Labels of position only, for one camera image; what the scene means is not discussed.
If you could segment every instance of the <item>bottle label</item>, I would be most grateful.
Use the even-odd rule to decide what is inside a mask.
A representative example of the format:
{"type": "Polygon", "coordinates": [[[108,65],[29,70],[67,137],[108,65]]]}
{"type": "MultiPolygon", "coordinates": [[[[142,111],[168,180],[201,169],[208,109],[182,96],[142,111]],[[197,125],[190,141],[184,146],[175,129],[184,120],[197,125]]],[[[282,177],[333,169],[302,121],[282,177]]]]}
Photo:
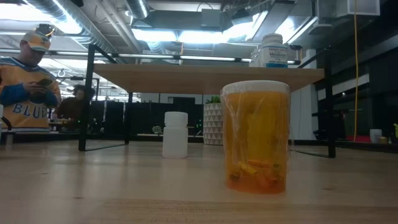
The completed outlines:
{"type": "Polygon", "coordinates": [[[265,46],[261,54],[263,67],[287,68],[287,47],[265,46]]]}

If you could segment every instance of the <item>person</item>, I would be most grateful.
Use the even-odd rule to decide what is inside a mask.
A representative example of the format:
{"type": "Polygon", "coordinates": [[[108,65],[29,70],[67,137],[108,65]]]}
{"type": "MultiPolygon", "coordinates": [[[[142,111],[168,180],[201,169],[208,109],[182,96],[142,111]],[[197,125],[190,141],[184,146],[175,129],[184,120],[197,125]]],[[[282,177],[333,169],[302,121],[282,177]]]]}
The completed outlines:
{"type": "Polygon", "coordinates": [[[58,106],[60,89],[52,74],[38,64],[49,50],[50,40],[30,31],[19,45],[21,52],[16,58],[0,58],[3,115],[15,132],[49,131],[47,108],[58,106]]]}
{"type": "MultiPolygon", "coordinates": [[[[73,89],[73,95],[75,97],[69,97],[64,99],[57,109],[58,118],[63,119],[74,119],[79,120],[81,112],[84,108],[85,99],[85,86],[75,85],[73,89]]],[[[88,98],[92,99],[95,94],[93,89],[90,89],[88,98]]]]}

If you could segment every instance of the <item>white geometric planter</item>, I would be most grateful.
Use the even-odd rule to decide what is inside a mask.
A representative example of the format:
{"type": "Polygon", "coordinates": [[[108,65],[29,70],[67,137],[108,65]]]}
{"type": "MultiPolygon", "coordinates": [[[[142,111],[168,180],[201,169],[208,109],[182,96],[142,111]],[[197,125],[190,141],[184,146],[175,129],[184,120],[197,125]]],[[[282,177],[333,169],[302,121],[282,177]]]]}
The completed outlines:
{"type": "Polygon", "coordinates": [[[208,103],[203,109],[203,142],[223,145],[223,110],[221,103],[208,103]]]}

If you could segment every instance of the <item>yellow jersey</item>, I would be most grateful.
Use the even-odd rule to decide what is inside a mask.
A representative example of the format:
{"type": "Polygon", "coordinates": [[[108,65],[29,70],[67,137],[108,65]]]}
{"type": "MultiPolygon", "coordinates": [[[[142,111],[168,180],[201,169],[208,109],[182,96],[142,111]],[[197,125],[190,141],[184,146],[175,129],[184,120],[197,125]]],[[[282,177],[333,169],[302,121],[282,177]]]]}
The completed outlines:
{"type": "Polygon", "coordinates": [[[27,66],[16,58],[0,58],[0,104],[12,131],[49,131],[47,108],[56,107],[60,99],[60,89],[50,72],[39,66],[27,66]],[[44,78],[52,81],[46,94],[34,96],[25,91],[23,83],[44,78]]]}

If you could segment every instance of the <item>blue sleeve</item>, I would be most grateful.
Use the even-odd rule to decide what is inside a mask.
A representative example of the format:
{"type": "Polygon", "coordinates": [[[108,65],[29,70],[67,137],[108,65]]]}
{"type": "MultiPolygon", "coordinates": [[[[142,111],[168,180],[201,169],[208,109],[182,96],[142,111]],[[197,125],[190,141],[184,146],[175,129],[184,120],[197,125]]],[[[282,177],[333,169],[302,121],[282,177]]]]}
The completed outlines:
{"type": "Polygon", "coordinates": [[[57,106],[58,105],[58,99],[52,91],[47,90],[47,92],[45,93],[44,104],[46,106],[57,106]]]}
{"type": "Polygon", "coordinates": [[[8,85],[2,88],[0,93],[0,103],[3,106],[13,105],[27,100],[29,93],[25,91],[23,84],[8,85]]]}

